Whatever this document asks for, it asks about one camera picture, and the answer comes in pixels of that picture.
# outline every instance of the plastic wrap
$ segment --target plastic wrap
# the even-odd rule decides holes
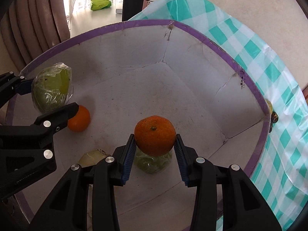
[[[166,168],[172,159],[172,150],[160,157],[152,157],[143,153],[138,147],[134,164],[148,174],[155,174]]]
[[[57,63],[43,69],[32,82],[32,100],[45,113],[66,104],[73,94],[71,68]]]

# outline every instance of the checkered tablecloth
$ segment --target checkered tablecloth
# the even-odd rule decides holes
[[[288,68],[256,33],[208,0],[156,0],[131,20],[141,19],[173,19],[200,31],[236,60],[272,102],[279,121],[251,180],[287,230],[308,200],[308,107]]]

